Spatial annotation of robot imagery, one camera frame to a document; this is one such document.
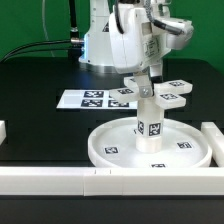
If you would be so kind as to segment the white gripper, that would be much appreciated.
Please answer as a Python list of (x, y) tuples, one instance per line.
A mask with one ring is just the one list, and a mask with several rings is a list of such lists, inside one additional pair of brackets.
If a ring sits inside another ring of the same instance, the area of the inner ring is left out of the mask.
[[(192, 22), (172, 18), (167, 4), (116, 4), (109, 17), (112, 58), (118, 73), (135, 73), (150, 67), (154, 82), (163, 81), (161, 59), (181, 50), (194, 32)], [(141, 98), (153, 96), (148, 75), (134, 75)]]

